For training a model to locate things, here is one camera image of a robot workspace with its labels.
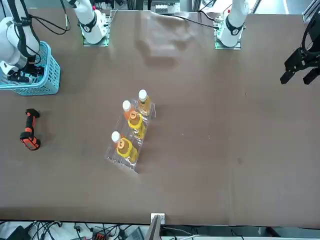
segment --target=orange juice bottle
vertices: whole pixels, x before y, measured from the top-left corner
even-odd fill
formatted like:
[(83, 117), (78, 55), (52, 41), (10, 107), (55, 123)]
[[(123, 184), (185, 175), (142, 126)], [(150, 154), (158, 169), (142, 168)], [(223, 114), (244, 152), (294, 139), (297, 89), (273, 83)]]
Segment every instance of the orange juice bottle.
[(118, 146), (118, 142), (121, 140), (121, 138), (124, 138), (125, 136), (123, 134), (120, 134), (118, 131), (114, 131), (111, 135), (111, 139), (114, 142), (114, 148), (116, 149)]
[(143, 117), (140, 113), (132, 111), (128, 120), (129, 127), (133, 130), (133, 134), (139, 140), (144, 139), (146, 134), (146, 127), (143, 122)]
[(148, 96), (146, 90), (141, 89), (139, 91), (138, 110), (142, 115), (147, 117), (150, 114), (150, 107), (151, 107), (150, 97)]
[(135, 107), (128, 100), (125, 100), (122, 103), (122, 108), (124, 111), (124, 118), (128, 121), (130, 118), (130, 113), (135, 110)]
[(133, 164), (138, 157), (138, 150), (132, 145), (132, 142), (122, 137), (116, 146), (116, 152), (128, 163)]

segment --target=drill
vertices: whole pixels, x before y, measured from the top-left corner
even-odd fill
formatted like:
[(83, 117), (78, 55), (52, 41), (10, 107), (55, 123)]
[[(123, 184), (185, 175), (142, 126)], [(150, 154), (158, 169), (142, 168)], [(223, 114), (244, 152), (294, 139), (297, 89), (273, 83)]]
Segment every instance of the drill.
[(24, 132), (20, 134), (20, 141), (31, 151), (40, 148), (41, 141), (35, 137), (36, 119), (40, 117), (40, 113), (33, 108), (25, 110), (26, 123)]

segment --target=blue plastic basket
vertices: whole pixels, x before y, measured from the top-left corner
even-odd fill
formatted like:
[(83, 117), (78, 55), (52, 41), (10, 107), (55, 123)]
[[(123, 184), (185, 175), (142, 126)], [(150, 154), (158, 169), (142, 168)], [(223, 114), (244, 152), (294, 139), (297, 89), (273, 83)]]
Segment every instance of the blue plastic basket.
[(32, 83), (6, 84), (0, 81), (0, 90), (12, 90), (23, 96), (56, 94), (59, 90), (60, 66), (51, 55), (50, 46), (44, 41), (40, 42), (39, 55), (41, 62), (37, 66), (44, 67), (43, 76), (32, 76)]

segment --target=white robotic arm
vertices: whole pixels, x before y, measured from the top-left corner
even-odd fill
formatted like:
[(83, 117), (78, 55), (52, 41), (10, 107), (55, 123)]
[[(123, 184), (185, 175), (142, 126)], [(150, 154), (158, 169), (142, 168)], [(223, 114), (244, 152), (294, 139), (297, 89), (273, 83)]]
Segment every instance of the white robotic arm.
[(0, 67), (11, 81), (27, 82), (27, 77), (20, 77), (20, 70), (24, 69), (30, 74), (43, 71), (35, 66), (40, 42), (24, 1), (7, 0), (5, 4), (12, 17), (5, 17), (0, 22)]
[(99, 43), (107, 35), (107, 17), (93, 10), (90, 0), (68, 0), (80, 22), (83, 37), (90, 44)]
[(249, 13), (247, 0), (233, 0), (230, 14), (224, 20), (218, 39), (227, 47), (234, 47), (241, 36), (246, 17)]

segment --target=bottle holder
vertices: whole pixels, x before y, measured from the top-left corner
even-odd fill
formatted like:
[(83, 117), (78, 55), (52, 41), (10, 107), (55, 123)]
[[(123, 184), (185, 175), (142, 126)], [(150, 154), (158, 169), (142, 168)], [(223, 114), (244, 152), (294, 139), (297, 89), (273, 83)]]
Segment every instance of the bottle holder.
[[(138, 101), (135, 99), (132, 99), (130, 102), (134, 106), (135, 110), (138, 113), (140, 113), (139, 109), (138, 109)], [(129, 170), (133, 170), (135, 173), (137, 173), (136, 172), (136, 165), (137, 165), (139, 155), (140, 155), (143, 143), (144, 143), (144, 139), (146, 138), (146, 135), (148, 134), (148, 127), (150, 125), (150, 121), (153, 118), (156, 118), (156, 106), (153, 102), (151, 102), (149, 116), (142, 115), (143, 124), (145, 126), (145, 135), (144, 135), (144, 138), (141, 140), (134, 135), (134, 132), (129, 127), (128, 122), (126, 121), (124, 114), (121, 114), (121, 116), (118, 118), (118, 121), (117, 121), (113, 131), (119, 132), (122, 137), (125, 137), (129, 141), (131, 141), (132, 145), (136, 148), (138, 155), (137, 155), (134, 162), (127, 161), (122, 156), (118, 155), (115, 143), (111, 141), (111, 143), (109, 144), (109, 146), (106, 150), (104, 157), (107, 160), (111, 161), (113, 164), (115, 164), (120, 169), (123, 169), (123, 170), (129, 169)]]

